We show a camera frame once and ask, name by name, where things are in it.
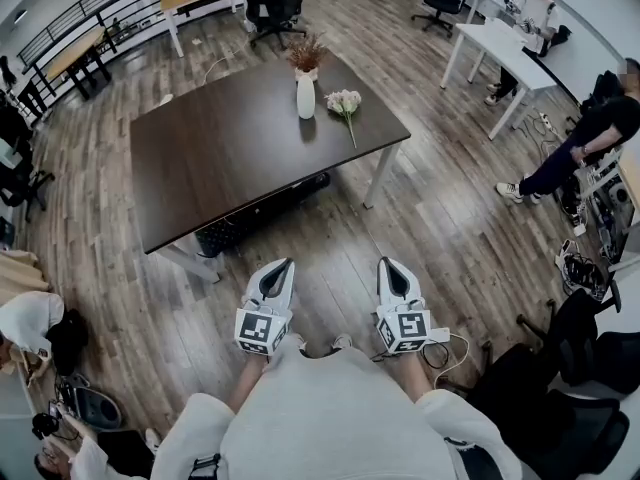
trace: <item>dried flower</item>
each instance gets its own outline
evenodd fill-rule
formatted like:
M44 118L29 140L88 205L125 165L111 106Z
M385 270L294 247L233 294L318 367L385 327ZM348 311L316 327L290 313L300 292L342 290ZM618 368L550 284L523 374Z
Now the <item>dried flower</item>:
M322 58L327 54L327 48L319 41L318 34L293 41L289 45L289 63L300 71L309 72L317 68Z
M353 135L353 127L351 126L351 116L358 110L358 105L362 102L360 93L358 91L347 91L343 89L340 92L332 92L326 95L325 98L327 98L327 108L340 114L347 121L353 147L357 148L356 138Z

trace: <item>man in black shirt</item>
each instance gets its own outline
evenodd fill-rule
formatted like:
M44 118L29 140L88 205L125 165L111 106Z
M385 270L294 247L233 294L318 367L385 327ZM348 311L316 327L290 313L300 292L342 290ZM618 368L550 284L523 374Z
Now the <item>man in black shirt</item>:
M615 146L631 139L640 129L640 63L626 59L620 74L624 95L591 108L569 138L531 176L520 183L498 183L502 197L521 203L531 196L535 204L562 185L582 162L592 164Z

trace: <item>wooden floor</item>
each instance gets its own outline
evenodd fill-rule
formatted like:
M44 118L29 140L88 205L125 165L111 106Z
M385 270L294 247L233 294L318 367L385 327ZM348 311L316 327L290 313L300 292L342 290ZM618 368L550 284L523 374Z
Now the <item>wooden floor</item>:
M361 202L378 154L340 167L330 188L224 254L215 285L143 254L129 124L164 95L202 84L222 56L241 49L218 63L209 80L282 55L277 40L242 49L240 15L208 17L180 29L183 59L163 35L111 63L113 81L92 101L74 91L56 106L35 141L43 167L57 177L47 189L49 208L34 209L26 227L20 220L18 245L40 257L55 291L86 317L91 343L81 370L119 401L131 426L166 432L190 394L229 393L243 364L232 342L240 296L254 270L284 256L297 263L294 328L312 353L345 331L367 353L382 350L371 317L382 255L418 276L438 325L469 338L470 358L452 372L455 380L474 381L487 339L496 354L518 341L535 343L515 317L548 322L545 301L563 297L553 257L571 228L551 199L531 207L495 193L497 181L517 181L535 169L538 147L510 128L488 140L505 103L482 102L498 73L490 62L475 84L466 82L474 51L463 50L448 89L439 88L455 38L412 23L417 2L304 0L300 25L324 33L412 138L372 210ZM539 107L559 127L575 114L559 89ZM581 246L596 257L588 239ZM460 358L463 344L452 345Z

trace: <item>person wearing black cap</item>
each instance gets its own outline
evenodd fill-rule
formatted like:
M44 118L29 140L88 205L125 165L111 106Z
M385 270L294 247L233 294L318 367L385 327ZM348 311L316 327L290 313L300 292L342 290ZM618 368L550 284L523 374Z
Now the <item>person wearing black cap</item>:
M560 26L556 4L553 0L510 0L507 9L516 16L517 23L513 28L527 40L524 53L536 60L545 39L550 40ZM494 106L517 87L518 81L502 68L500 82L487 86L492 94L484 102Z

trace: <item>person in white shirt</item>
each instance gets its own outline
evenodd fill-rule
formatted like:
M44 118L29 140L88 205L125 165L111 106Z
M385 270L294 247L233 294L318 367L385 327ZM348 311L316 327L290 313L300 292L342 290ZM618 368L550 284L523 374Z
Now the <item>person in white shirt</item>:
M62 298L55 293L22 293L0 307L0 368L12 359L11 349L17 349L29 372L29 383L42 376L52 358L60 375L70 375L86 341L81 317L75 310L65 311ZM26 352L40 359L35 371L31 371Z
M545 40L551 40L560 27L560 14L553 0L511 0L507 9L516 16L513 26L527 42L523 51L537 61ZM484 102L489 106L497 105L507 94L518 87L518 81L505 68L501 68L500 82L489 84L491 95Z
M146 443L138 432L125 430L96 434L83 422L71 416L63 404L57 405L62 418L82 438L76 453L60 438L49 435L45 438L42 452L34 457L36 471L45 480L144 480L149 478L155 451L160 438L153 429L145 432ZM111 465L135 471L134 476L118 473Z
M17 61L9 62L6 55L0 57L0 89L13 94L36 119L40 119L48 110L36 85L22 74L22 66Z
M218 480L522 478L498 428L461 397L433 390L417 353L390 364L396 383L348 335L325 357L303 350L289 334L269 363L250 354L227 403L192 395L151 480L211 478L211 469ZM472 456L486 468L468 468Z

